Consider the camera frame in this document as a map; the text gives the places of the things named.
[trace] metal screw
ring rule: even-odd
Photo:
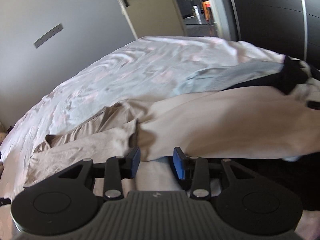
[[[117,189],[109,189],[104,194],[107,198],[116,198],[121,196],[121,192]]]
[[[206,189],[196,189],[193,191],[193,195],[196,197],[206,197],[207,195],[209,195],[209,191],[207,191]]]

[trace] gray ribbed platform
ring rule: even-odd
[[[251,236],[231,228],[207,201],[189,199],[184,191],[131,191],[106,202],[86,226],[61,236],[25,232],[14,240],[301,240],[293,231],[279,236]]]

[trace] floor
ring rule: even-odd
[[[207,24],[204,17],[196,16],[183,19],[189,37],[217,37],[217,31],[214,25]]]

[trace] black wardrobe door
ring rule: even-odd
[[[303,59],[301,0],[234,0],[241,40]]]
[[[305,0],[308,22],[307,62],[320,69],[320,0]]]

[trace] black cloth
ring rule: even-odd
[[[292,60],[288,56],[285,56],[284,66],[280,72],[241,82],[225,90],[240,87],[271,86],[288,95],[296,85],[303,84],[308,80],[308,75],[301,68],[299,60]]]

